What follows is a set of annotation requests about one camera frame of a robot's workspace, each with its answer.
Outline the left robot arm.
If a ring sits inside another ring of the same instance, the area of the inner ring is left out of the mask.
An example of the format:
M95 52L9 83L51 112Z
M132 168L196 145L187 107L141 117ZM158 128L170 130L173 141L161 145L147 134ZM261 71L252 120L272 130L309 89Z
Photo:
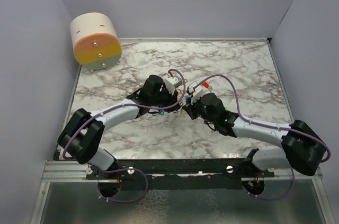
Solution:
M150 75L140 89L116 105L93 112L78 109L58 137L58 145L79 164L88 163L97 167L104 178L113 178L117 160L99 147L104 132L150 110L177 111L180 102L176 89L182 84L184 78L180 75L166 79Z

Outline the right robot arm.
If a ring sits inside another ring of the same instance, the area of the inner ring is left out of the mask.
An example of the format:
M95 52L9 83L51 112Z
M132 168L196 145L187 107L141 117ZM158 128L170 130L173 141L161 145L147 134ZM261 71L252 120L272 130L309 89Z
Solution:
M226 110L214 93L189 98L183 110L192 120L202 118L213 131L234 138L250 138L274 145L274 149L253 150L243 164L244 173L255 177L261 171L273 168L293 168L313 176L325 155L325 145L303 121L277 124L242 118Z

